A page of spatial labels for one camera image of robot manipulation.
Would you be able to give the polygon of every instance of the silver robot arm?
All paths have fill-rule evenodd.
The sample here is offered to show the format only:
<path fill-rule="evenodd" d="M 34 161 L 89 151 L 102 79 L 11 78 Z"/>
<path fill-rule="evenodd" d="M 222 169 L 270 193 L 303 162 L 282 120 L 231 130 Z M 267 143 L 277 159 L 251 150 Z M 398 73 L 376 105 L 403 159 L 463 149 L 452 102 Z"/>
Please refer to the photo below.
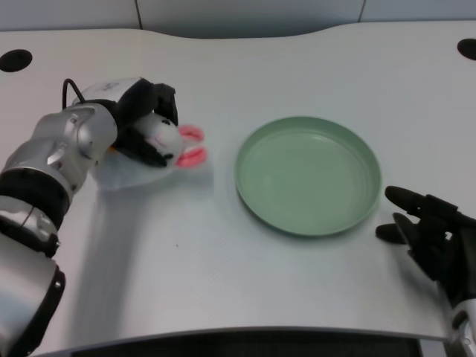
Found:
<path fill-rule="evenodd" d="M 176 120 L 176 109 L 169 110 L 175 91 L 164 86 L 141 78 L 92 86 L 77 93 L 80 103 L 41 118 L 8 158 L 0 173 L 1 356 L 27 356 L 41 343 L 65 289 L 65 275 L 51 259 L 58 230 L 107 148 L 167 165 L 132 127 L 152 110 Z"/>

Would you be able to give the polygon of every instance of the black hole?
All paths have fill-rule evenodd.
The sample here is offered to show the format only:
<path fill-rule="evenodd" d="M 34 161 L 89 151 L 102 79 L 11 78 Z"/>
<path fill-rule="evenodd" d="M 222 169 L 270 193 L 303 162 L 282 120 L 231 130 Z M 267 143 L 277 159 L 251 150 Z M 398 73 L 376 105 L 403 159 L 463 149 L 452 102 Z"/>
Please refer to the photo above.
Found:
<path fill-rule="evenodd" d="M 17 72 L 30 65 L 33 56 L 26 50 L 13 50 L 0 57 L 0 71 Z"/>
<path fill-rule="evenodd" d="M 464 57 L 476 61 L 476 39 L 462 39 L 458 42 L 458 51 Z"/>

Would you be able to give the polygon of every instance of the pink bunny ear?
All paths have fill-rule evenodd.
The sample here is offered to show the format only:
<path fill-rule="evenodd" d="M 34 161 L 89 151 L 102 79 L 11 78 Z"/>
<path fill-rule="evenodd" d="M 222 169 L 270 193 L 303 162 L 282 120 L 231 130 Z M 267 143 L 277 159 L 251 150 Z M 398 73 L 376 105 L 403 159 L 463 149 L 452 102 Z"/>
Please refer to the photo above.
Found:
<path fill-rule="evenodd" d="M 204 147 L 196 147 L 190 151 L 184 152 L 178 157 L 176 166 L 190 169 L 203 164 L 207 160 L 207 150 Z"/>
<path fill-rule="evenodd" d="M 180 132 L 180 135 L 185 139 L 189 141 L 193 141 L 196 143 L 199 143 L 200 141 L 203 141 L 205 138 L 205 135 L 203 134 L 203 130 L 201 130 L 197 126 L 193 125 L 182 125 L 179 126 L 178 132 Z"/>

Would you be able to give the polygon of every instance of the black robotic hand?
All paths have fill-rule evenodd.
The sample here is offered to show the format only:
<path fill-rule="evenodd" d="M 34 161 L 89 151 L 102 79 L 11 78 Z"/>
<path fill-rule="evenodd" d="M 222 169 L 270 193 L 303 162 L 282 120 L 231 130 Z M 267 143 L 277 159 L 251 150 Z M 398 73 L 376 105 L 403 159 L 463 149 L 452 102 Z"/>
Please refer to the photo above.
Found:
<path fill-rule="evenodd" d="M 118 138 L 112 147 L 118 152 L 150 166 L 167 166 L 167 159 L 144 140 L 144 136 L 134 128 L 134 124 L 144 115 L 154 111 L 177 126 L 179 119 L 174 88 L 138 78 L 96 85 L 92 89 L 86 89 L 83 96 L 78 94 L 79 91 L 71 80 L 66 80 L 63 86 L 63 108 L 66 105 L 65 91 L 68 84 L 73 86 L 81 103 L 99 103 L 111 112 L 118 126 Z"/>
<path fill-rule="evenodd" d="M 376 236 L 407 244 L 416 264 L 442 284 L 452 307 L 476 298 L 476 220 L 431 195 L 389 186 L 385 196 L 420 221 L 414 224 L 403 214 L 394 213 L 395 223 L 377 227 Z"/>

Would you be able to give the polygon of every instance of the green plate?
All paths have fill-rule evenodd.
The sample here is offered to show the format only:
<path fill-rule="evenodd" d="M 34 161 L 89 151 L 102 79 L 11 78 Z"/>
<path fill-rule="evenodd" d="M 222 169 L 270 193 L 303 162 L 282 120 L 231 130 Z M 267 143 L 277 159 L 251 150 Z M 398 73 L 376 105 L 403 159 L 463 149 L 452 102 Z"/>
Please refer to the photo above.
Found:
<path fill-rule="evenodd" d="M 324 235 L 344 231 L 375 208 L 379 163 L 359 136 L 319 118 L 266 124 L 242 145 L 235 182 L 247 206 L 283 231 Z"/>

